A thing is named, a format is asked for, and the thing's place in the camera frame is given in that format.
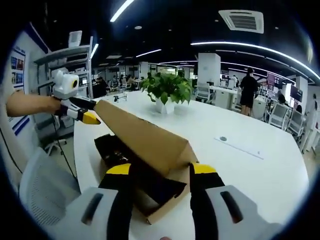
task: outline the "potted plant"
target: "potted plant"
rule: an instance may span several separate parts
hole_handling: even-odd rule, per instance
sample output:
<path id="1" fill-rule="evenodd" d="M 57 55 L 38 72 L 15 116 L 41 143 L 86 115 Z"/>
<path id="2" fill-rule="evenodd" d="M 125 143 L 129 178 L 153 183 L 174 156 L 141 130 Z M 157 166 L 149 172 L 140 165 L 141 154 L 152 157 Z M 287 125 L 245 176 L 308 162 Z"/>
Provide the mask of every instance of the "potted plant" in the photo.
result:
<path id="1" fill-rule="evenodd" d="M 144 90 L 148 92 L 151 101 L 156 103 L 159 113 L 169 114 L 174 111 L 175 104 L 190 102 L 192 87 L 190 82 L 180 75 L 157 73 L 143 82 L 142 91 Z"/>

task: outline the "black dress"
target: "black dress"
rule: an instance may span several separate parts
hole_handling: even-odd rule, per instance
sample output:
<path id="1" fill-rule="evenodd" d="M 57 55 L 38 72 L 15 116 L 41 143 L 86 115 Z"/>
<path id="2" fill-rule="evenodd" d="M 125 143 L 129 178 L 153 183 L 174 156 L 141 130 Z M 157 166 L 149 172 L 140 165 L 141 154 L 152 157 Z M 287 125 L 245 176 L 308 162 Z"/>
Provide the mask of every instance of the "black dress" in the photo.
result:
<path id="1" fill-rule="evenodd" d="M 245 76 L 240 84 L 242 94 L 240 104 L 248 108 L 253 107 L 255 92 L 258 90 L 258 83 L 252 76 Z"/>

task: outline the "black cable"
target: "black cable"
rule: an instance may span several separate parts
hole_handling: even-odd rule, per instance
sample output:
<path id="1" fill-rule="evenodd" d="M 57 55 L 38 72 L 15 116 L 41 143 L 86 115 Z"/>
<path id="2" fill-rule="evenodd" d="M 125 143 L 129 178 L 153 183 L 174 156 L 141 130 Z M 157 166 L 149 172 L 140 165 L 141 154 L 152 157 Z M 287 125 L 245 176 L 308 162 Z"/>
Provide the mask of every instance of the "black cable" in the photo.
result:
<path id="1" fill-rule="evenodd" d="M 69 167 L 69 170 L 70 170 L 72 176 L 73 176 L 74 179 L 78 182 L 78 179 L 76 178 L 76 176 L 74 175 L 74 173 L 73 173 L 72 170 L 71 170 L 71 167 L 70 167 L 70 165 L 69 165 L 69 162 L 68 162 L 68 160 L 67 160 L 67 157 L 66 157 L 66 155 L 65 155 L 65 152 L 63 151 L 63 149 L 62 149 L 62 147 L 61 147 L 61 145 L 60 145 L 59 135 L 58 135 L 58 131 L 57 131 L 57 128 L 56 128 L 56 125 L 55 125 L 55 116 L 53 116 L 53 115 L 52 115 L 52 120 L 53 120 L 53 121 L 52 121 L 52 124 L 53 124 L 53 126 L 54 126 L 54 131 L 55 131 L 55 135 L 56 135 L 56 139 L 57 139 L 58 146 L 59 146 L 59 148 L 60 148 L 60 150 L 61 150 L 61 153 L 62 153 L 62 155 L 63 155 L 63 157 L 64 157 L 64 160 L 66 161 L 66 164 L 67 164 L 68 167 Z"/>
<path id="2" fill-rule="evenodd" d="M 21 171 L 21 169 L 18 167 L 18 165 L 17 165 L 16 161 L 14 160 L 14 157 L 12 156 L 12 154 L 11 154 L 11 152 L 10 152 L 10 150 L 9 150 L 9 147 L 8 147 L 7 141 L 6 141 L 6 139 L 5 139 L 5 136 L 4 136 L 3 132 L 2 132 L 1 127 L 0 127 L 0 132 L 1 132 L 1 136 L 2 136 L 2 138 L 3 138 L 4 144 L 5 144 L 5 147 L 6 147 L 7 151 L 8 151 L 8 153 L 9 153 L 9 156 L 10 156 L 10 158 L 11 158 L 11 160 L 12 160 L 13 164 L 14 164 L 14 165 L 15 165 L 15 167 L 19 170 L 19 172 L 20 172 L 21 174 L 23 174 L 23 172 L 22 172 L 22 171 Z"/>

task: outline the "white flower pot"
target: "white flower pot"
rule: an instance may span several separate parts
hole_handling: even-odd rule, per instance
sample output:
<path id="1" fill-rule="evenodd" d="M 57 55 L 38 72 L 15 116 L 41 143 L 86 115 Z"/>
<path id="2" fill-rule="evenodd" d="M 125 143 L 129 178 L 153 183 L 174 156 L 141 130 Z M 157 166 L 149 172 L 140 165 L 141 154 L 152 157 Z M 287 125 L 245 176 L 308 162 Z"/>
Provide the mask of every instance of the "white flower pot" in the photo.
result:
<path id="1" fill-rule="evenodd" d="M 171 98 L 168 99 L 168 101 L 165 103 L 165 105 L 162 103 L 160 98 L 157 98 L 155 101 L 155 109 L 158 113 L 161 114 L 170 114 L 173 113 L 175 110 L 175 102 L 171 101 Z"/>

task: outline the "green leaves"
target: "green leaves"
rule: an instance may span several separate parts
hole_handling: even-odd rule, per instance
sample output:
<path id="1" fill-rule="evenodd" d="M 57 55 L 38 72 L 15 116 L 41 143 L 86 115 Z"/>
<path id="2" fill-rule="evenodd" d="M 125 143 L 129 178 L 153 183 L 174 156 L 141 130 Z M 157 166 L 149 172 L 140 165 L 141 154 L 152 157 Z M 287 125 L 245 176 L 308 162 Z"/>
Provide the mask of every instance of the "green leaves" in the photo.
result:
<path id="1" fill-rule="evenodd" d="M 147 90 L 152 102 L 155 102 L 155 100 L 151 94 L 160 99 L 164 105 L 169 98 L 175 103 L 180 101 L 189 103 L 192 93 L 191 82 L 188 79 L 174 74 L 160 74 L 159 72 L 142 83 L 142 91 L 145 90 Z"/>

